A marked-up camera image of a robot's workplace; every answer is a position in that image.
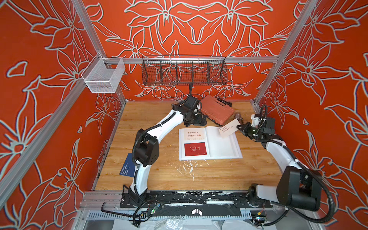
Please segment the cream card small text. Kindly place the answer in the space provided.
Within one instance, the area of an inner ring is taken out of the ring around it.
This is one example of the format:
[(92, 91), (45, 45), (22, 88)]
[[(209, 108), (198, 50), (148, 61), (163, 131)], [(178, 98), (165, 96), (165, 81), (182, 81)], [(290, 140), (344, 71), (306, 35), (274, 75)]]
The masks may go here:
[(229, 135), (235, 133), (237, 130), (238, 130), (238, 126), (240, 125), (238, 119), (234, 119), (232, 120), (231, 122), (229, 122), (228, 124), (220, 127), (218, 130), (219, 130), (219, 133), (220, 133), (220, 136), (223, 137), (223, 138), (226, 138), (228, 137)]

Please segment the white card red text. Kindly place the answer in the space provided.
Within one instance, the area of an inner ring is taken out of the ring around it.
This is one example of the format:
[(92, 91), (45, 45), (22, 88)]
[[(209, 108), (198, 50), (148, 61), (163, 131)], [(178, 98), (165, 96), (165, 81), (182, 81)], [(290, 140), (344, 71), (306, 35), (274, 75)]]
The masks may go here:
[(205, 128), (183, 128), (180, 129), (185, 141), (204, 141), (206, 139)]

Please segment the white photo album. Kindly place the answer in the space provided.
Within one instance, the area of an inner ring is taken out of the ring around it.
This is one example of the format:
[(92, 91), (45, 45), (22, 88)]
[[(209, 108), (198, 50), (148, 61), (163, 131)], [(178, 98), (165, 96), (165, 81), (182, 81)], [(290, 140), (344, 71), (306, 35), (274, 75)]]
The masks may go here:
[[(206, 129), (206, 139), (204, 141), (185, 141), (179, 130), (179, 160), (193, 161), (242, 158), (242, 152), (235, 133), (223, 138), (220, 136), (219, 127), (207, 126), (201, 128)], [(205, 142), (207, 155), (186, 157), (184, 145), (186, 143), (198, 142)]]

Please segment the red photo card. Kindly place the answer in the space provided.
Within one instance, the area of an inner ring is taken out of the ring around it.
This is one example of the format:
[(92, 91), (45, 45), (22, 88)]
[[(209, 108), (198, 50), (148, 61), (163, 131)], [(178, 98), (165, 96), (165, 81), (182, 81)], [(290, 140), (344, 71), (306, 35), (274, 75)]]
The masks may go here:
[(186, 157), (207, 155), (205, 142), (186, 143), (184, 149)]

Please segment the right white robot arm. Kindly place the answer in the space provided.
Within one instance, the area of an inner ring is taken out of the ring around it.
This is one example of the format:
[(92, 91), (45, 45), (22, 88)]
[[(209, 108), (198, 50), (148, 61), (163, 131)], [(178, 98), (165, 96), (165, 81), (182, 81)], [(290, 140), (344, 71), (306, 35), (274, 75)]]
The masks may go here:
[[(260, 126), (253, 127), (250, 122), (238, 125), (237, 129), (250, 140), (262, 144), (282, 172), (277, 186), (252, 184), (247, 193), (249, 205), (257, 207), (266, 202), (278, 204), (309, 222), (319, 224), (333, 218), (335, 202), (320, 173), (305, 166), (273, 129), (264, 132)], [(325, 216), (317, 219), (303, 214), (302, 210), (317, 212), (320, 209), (322, 192), (327, 196), (328, 212)]]

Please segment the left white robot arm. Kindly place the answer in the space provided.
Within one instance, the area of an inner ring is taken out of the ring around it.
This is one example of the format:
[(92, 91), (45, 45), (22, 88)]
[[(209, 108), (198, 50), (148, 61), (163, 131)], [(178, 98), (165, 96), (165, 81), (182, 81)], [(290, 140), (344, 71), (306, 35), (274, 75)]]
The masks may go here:
[(201, 113), (182, 114), (178, 110), (171, 110), (156, 125), (137, 132), (135, 143), (132, 149), (132, 161), (135, 165), (133, 182), (129, 187), (128, 194), (136, 204), (152, 204), (154, 198), (147, 198), (148, 177), (151, 166), (157, 161), (160, 155), (159, 144), (163, 138), (175, 127), (184, 123), (186, 127), (190, 125), (205, 126), (206, 117)]

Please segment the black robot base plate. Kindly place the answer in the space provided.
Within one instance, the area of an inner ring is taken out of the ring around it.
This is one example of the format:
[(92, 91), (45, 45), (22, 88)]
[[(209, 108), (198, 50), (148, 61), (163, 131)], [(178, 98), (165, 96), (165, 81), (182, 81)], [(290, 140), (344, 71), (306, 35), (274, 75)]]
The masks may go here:
[(267, 201), (258, 206), (252, 206), (247, 200), (247, 191), (163, 191), (152, 190), (146, 193), (149, 200), (167, 205), (234, 205), (236, 208), (272, 208)]

